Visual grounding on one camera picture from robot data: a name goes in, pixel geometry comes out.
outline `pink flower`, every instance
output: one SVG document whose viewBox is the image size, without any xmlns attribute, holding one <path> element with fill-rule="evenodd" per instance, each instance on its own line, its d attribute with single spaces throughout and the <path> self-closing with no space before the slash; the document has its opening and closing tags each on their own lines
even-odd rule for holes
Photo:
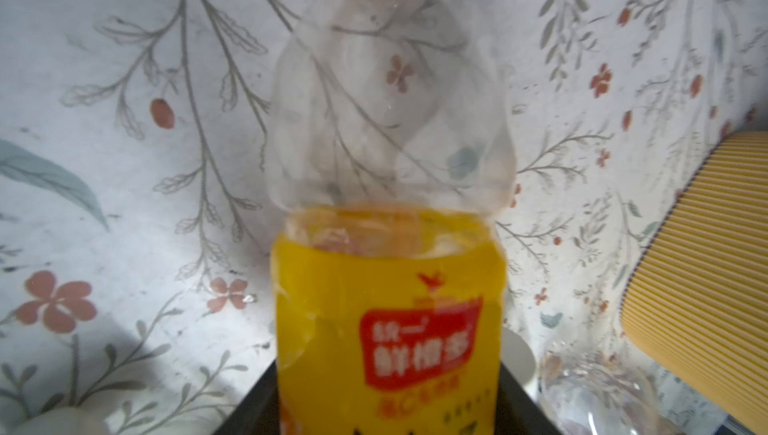
<svg viewBox="0 0 768 435">
<path fill-rule="evenodd" d="M 71 281 L 54 293 L 56 277 L 50 271 L 39 271 L 29 277 L 24 286 L 30 295 L 37 298 L 16 309 L 16 318 L 24 325 L 36 323 L 42 307 L 45 307 L 43 325 L 57 334 L 72 332 L 75 320 L 89 321 L 96 317 L 96 307 L 85 300 L 91 294 L 91 284 L 87 282 Z"/>
<path fill-rule="evenodd" d="M 600 156 L 598 157 L 598 166 L 600 168 L 605 168 L 605 161 L 610 158 L 610 152 L 603 148 L 603 150 L 600 152 Z"/>
<path fill-rule="evenodd" d="M 608 93 L 610 79 L 613 78 L 613 72 L 608 69 L 608 64 L 600 65 L 600 73 L 592 77 L 589 88 L 594 90 L 594 97 L 599 98 L 601 94 Z"/>
<path fill-rule="evenodd" d="M 217 277 L 210 282 L 210 289 L 221 296 L 208 300 L 208 308 L 214 313 L 219 312 L 226 305 L 226 301 L 229 300 L 237 310 L 243 310 L 245 308 L 245 295 L 243 295 L 243 292 L 247 287 L 248 282 L 240 278 L 235 278 L 230 286 L 226 286 L 224 279 Z"/>
<path fill-rule="evenodd" d="M 413 75 L 413 67 L 410 63 L 404 66 L 399 55 L 392 56 L 389 62 L 392 64 L 392 69 L 386 74 L 387 84 L 397 84 L 397 91 L 400 93 L 408 92 L 406 78 Z"/>
<path fill-rule="evenodd" d="M 534 295 L 533 299 L 536 300 L 536 306 L 541 305 L 543 301 L 549 300 L 549 296 L 547 295 L 547 289 L 542 288 L 542 291 Z"/>
</svg>

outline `white object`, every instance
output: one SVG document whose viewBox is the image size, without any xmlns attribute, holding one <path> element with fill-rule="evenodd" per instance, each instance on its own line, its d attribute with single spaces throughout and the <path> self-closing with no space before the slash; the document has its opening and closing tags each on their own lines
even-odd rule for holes
<svg viewBox="0 0 768 435">
<path fill-rule="evenodd" d="M 79 408 L 61 408 L 16 427 L 8 435 L 109 435 L 104 422 Z"/>
<path fill-rule="evenodd" d="M 502 328 L 502 363 L 525 389 L 528 396 L 535 400 L 537 392 L 536 358 L 525 340 L 508 328 Z"/>
</svg>

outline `plastic bottle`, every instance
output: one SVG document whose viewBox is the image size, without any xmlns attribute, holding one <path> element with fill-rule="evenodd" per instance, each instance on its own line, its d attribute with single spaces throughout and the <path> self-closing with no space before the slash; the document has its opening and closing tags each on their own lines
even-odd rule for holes
<svg viewBox="0 0 768 435">
<path fill-rule="evenodd" d="M 266 173 L 283 433 L 493 431 L 515 162 L 472 0 L 314 0 Z"/>
</svg>

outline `bird logo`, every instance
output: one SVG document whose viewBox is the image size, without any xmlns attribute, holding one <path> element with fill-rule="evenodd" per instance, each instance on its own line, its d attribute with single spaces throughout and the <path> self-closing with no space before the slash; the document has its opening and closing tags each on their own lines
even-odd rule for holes
<svg viewBox="0 0 768 435">
<path fill-rule="evenodd" d="M 425 273 L 419 273 L 418 278 L 427 286 L 429 293 L 439 290 L 440 287 L 446 284 L 446 278 L 439 271 L 436 271 L 431 277 Z"/>
</svg>

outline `red flower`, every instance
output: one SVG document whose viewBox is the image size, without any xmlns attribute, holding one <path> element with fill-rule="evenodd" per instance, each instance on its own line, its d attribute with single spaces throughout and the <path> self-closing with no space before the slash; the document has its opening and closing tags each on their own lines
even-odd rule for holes
<svg viewBox="0 0 768 435">
<path fill-rule="evenodd" d="M 91 294 L 91 284 L 87 282 L 71 281 L 54 293 L 56 277 L 50 271 L 39 271 L 29 277 L 24 286 L 30 295 L 37 298 L 16 309 L 16 318 L 24 325 L 36 323 L 38 310 L 43 306 L 43 325 L 56 334 L 72 332 L 75 319 L 89 321 L 96 317 L 96 307 L 84 299 Z"/>
<path fill-rule="evenodd" d="M 170 109 L 168 102 L 162 98 L 156 98 L 152 100 L 152 103 L 149 103 L 149 113 L 152 114 L 152 119 L 160 128 L 170 130 L 176 124 L 174 111 Z"/>
<path fill-rule="evenodd" d="M 632 15 L 632 9 L 630 7 L 626 7 L 625 9 L 621 10 L 621 13 L 619 14 L 619 20 L 617 23 L 620 26 L 627 25 L 629 22 L 629 17 Z"/>
<path fill-rule="evenodd" d="M 243 295 L 243 292 L 247 287 L 248 282 L 240 278 L 235 278 L 228 287 L 223 278 L 215 278 L 210 282 L 210 289 L 221 296 L 208 300 L 208 308 L 214 313 L 219 312 L 226 305 L 226 301 L 229 300 L 237 310 L 243 310 L 245 308 L 245 295 Z"/>
<path fill-rule="evenodd" d="M 546 294 L 547 294 L 547 289 L 546 288 L 542 288 L 542 291 L 540 293 L 537 293 L 533 297 L 533 299 L 536 300 L 536 305 L 537 306 L 541 305 L 543 301 L 549 300 L 549 297 Z"/>
<path fill-rule="evenodd" d="M 722 142 L 725 140 L 725 137 L 728 136 L 730 133 L 730 122 L 723 123 L 723 126 L 720 128 L 720 141 Z"/>
<path fill-rule="evenodd" d="M 410 63 L 403 66 L 399 55 L 392 56 L 390 63 L 392 70 L 386 74 L 387 84 L 397 84 L 397 91 L 400 93 L 408 92 L 406 77 L 413 75 L 413 67 Z"/>
<path fill-rule="evenodd" d="M 598 157 L 598 166 L 600 168 L 605 168 L 605 161 L 610 158 L 610 152 L 603 148 L 603 150 L 600 152 L 600 156 Z"/>
<path fill-rule="evenodd" d="M 632 111 L 628 111 L 624 114 L 624 118 L 621 119 L 621 129 L 625 132 L 629 130 L 629 125 L 632 124 Z"/>
<path fill-rule="evenodd" d="M 701 78 L 701 75 L 696 75 L 694 77 L 694 81 L 690 83 L 690 97 L 696 98 L 696 96 L 701 91 L 701 82 L 703 78 Z"/>
<path fill-rule="evenodd" d="M 608 69 L 608 64 L 600 65 L 600 73 L 592 77 L 589 88 L 594 90 L 594 97 L 599 98 L 601 94 L 608 93 L 608 86 L 613 73 Z"/>
<path fill-rule="evenodd" d="M 752 123 L 755 119 L 755 114 L 757 114 L 757 106 L 753 104 L 749 112 L 744 115 L 744 123 Z"/>
</svg>

